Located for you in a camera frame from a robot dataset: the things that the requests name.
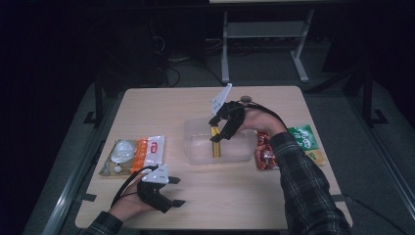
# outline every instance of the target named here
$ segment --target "clear plastic tray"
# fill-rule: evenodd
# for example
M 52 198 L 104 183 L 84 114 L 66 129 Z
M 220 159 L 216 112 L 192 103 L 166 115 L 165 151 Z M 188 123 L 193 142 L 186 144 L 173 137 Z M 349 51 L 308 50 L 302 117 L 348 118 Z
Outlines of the clear plastic tray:
M 222 139 L 220 158 L 214 158 L 209 120 L 210 117 L 204 117 L 188 119 L 184 123 L 184 148 L 191 165 L 247 162 L 254 158 L 257 139 L 253 130 L 237 132 L 230 140 Z M 225 123 L 225 120 L 219 123 L 219 130 Z

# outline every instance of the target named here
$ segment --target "person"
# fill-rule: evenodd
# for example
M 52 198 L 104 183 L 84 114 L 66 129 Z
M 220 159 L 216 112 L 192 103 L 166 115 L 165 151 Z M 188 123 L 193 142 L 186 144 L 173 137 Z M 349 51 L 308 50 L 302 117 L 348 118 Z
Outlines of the person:
M 281 173 L 285 212 L 290 234 L 350 234 L 345 215 L 336 207 L 329 193 L 329 182 L 323 171 L 305 155 L 285 124 L 274 116 L 256 109 L 246 109 L 239 130 L 265 131 Z M 102 211 L 85 234 L 116 234 L 122 223 L 141 213 L 153 210 L 129 186 L 108 212 Z

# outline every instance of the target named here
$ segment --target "green snack package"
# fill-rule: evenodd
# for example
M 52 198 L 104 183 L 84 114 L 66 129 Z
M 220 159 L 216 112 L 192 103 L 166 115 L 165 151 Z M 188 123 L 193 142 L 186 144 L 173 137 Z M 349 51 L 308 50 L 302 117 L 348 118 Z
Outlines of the green snack package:
M 323 165 L 326 163 L 323 158 L 323 154 L 318 148 L 317 141 L 314 138 L 311 127 L 308 124 L 288 128 L 288 131 L 294 135 L 297 143 L 299 143 L 305 154 L 309 156 L 317 165 Z

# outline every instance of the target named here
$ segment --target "shirt sleeve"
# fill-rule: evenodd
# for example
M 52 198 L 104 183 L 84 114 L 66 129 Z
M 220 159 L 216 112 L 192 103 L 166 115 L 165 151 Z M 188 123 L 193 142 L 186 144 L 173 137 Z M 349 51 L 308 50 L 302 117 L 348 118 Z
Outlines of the shirt sleeve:
M 122 221 L 108 212 L 101 211 L 97 218 L 83 233 L 84 235 L 115 235 L 122 226 Z
M 326 176 L 294 136 L 279 133 L 270 144 L 281 171 L 290 234 L 350 234 L 345 215 L 329 193 Z

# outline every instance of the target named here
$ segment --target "hand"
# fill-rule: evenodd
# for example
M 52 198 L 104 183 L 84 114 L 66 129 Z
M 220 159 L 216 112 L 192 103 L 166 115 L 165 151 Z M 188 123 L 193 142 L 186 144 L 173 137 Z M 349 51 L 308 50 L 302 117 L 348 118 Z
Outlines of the hand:
M 254 129 L 257 131 L 265 131 L 270 137 L 287 132 L 284 124 L 274 116 L 257 109 L 245 109 L 245 120 L 239 131 L 244 129 Z
M 138 175 L 134 181 L 125 189 L 121 198 L 109 210 L 109 213 L 125 222 L 141 212 L 154 211 L 155 209 L 143 203 L 137 195 L 137 183 L 143 175 Z

